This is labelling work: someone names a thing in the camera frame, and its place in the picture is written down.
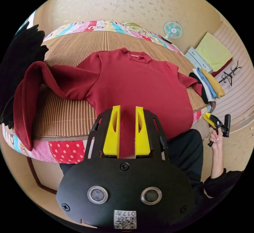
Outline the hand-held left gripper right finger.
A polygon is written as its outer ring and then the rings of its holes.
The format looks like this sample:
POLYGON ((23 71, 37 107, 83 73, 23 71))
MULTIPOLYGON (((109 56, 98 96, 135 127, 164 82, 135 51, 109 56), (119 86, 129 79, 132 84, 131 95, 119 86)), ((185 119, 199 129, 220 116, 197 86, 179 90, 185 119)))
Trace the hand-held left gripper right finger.
POLYGON ((143 107, 135 109, 135 158, 149 156, 149 138, 143 107))

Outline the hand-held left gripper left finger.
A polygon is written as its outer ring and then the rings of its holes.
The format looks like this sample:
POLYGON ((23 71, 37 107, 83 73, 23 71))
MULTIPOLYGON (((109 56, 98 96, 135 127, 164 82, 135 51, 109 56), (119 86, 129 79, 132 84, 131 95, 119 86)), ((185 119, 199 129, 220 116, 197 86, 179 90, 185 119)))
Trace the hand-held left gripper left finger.
POLYGON ((119 158, 120 150, 120 111, 121 106, 113 106, 106 132, 103 153, 105 156, 119 158))

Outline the person's right hand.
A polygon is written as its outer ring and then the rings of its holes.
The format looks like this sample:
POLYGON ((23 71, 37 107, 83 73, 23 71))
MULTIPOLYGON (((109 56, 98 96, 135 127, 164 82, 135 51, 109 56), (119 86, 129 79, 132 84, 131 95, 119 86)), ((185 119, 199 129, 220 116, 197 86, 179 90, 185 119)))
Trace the person's right hand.
POLYGON ((213 152, 223 151, 223 134, 221 128, 213 130, 210 134, 209 141, 213 142, 211 148, 213 152))

